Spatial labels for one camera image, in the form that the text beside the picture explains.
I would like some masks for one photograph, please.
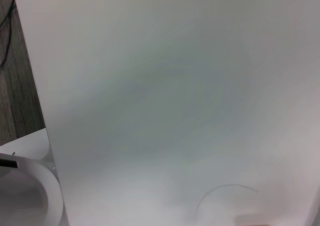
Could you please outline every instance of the floor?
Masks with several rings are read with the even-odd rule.
[[[11,0],[0,0],[0,21]],[[26,43],[15,9],[12,15],[12,38],[4,68],[0,70],[0,145],[45,127]],[[0,60],[7,43],[8,25],[0,29]]]

